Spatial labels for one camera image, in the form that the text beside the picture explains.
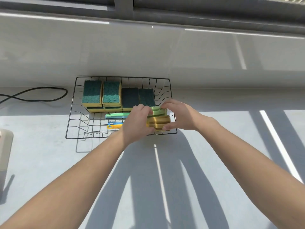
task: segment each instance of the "black cable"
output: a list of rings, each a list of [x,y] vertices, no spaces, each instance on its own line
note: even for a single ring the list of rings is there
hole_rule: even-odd
[[[37,90],[37,89],[58,89],[58,90],[64,90],[64,91],[66,91],[66,93],[65,93],[63,96],[61,96],[61,97],[59,97],[59,98],[57,98],[57,99],[53,99],[53,100],[25,100],[25,99],[21,99],[21,98],[16,97],[16,96],[21,95],[21,94],[23,94],[23,93],[25,93],[25,92],[29,92],[29,91]],[[68,90],[67,90],[66,88],[56,88],[56,87],[39,87],[39,88],[31,88],[31,89],[28,89],[28,90],[19,92],[19,93],[13,95],[13,96],[5,95],[5,94],[0,94],[0,96],[6,96],[6,97],[8,97],[8,98],[6,98],[6,99],[0,101],[0,104],[2,104],[3,102],[9,100],[10,98],[14,98],[14,99],[22,100],[22,101],[26,101],[26,102],[52,102],[52,101],[56,101],[56,100],[60,100],[60,99],[64,98],[67,94],[68,94]]]

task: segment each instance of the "green scouring pad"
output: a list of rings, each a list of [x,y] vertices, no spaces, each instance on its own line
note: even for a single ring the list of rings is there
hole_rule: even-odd
[[[155,95],[152,88],[140,88],[139,89],[140,104],[144,106],[155,106]]]
[[[130,112],[133,106],[139,105],[139,88],[122,89],[123,111]]]
[[[102,107],[101,80],[85,80],[84,94],[81,103],[84,107]]]
[[[106,112],[104,107],[87,107],[87,110],[90,113]]]
[[[120,82],[104,82],[102,104],[105,107],[121,107],[122,85]]]
[[[105,112],[121,112],[122,107],[105,107]]]

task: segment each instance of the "wire dish rack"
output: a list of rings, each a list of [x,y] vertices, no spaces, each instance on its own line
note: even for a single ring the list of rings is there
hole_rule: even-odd
[[[107,129],[109,121],[124,122],[125,119],[106,119],[107,113],[90,113],[81,104],[85,80],[120,81],[123,88],[153,88],[156,106],[161,106],[166,100],[172,98],[170,80],[164,78],[146,77],[99,77],[80,76],[75,80],[74,93],[71,103],[71,111],[66,132],[66,139],[104,138],[118,129]],[[175,114],[168,110],[171,122],[174,122]],[[177,129],[170,131],[158,131],[151,135],[176,134]]]

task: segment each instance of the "white wall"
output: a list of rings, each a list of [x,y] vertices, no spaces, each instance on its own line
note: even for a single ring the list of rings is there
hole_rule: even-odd
[[[0,13],[0,86],[73,86],[90,75],[174,87],[304,87],[305,40]]]

